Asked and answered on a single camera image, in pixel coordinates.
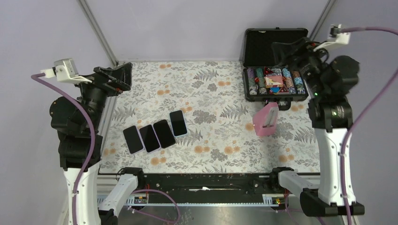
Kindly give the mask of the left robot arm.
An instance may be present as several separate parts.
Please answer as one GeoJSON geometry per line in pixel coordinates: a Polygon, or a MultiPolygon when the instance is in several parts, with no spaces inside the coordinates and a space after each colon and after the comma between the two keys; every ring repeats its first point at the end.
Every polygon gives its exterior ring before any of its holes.
{"type": "Polygon", "coordinates": [[[72,59],[62,59],[46,71],[61,83],[80,89],[74,99],[62,95],[50,106],[51,127],[60,140],[58,152],[69,194],[71,225],[115,225],[118,215],[132,192],[145,188],[141,168],[125,167],[120,171],[116,186],[98,204],[97,179],[100,168],[102,136],[98,127],[106,100],[131,89],[132,64],[116,68],[96,67],[90,75],[80,75],[72,59]]]}

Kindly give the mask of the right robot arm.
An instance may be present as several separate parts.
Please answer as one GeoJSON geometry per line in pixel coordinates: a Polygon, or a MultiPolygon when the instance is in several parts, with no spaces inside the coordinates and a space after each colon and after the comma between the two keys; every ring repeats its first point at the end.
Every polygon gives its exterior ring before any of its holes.
{"type": "Polygon", "coordinates": [[[275,63],[298,72],[311,96],[308,115],[319,148],[320,184],[278,167],[272,170],[270,189],[293,193],[309,217],[363,215],[365,207],[356,200],[351,184],[349,147],[354,122],[346,97],[359,81],[360,64],[346,55],[326,63],[322,60],[329,54],[326,48],[306,37],[293,43],[274,42],[271,48],[275,63]]]}

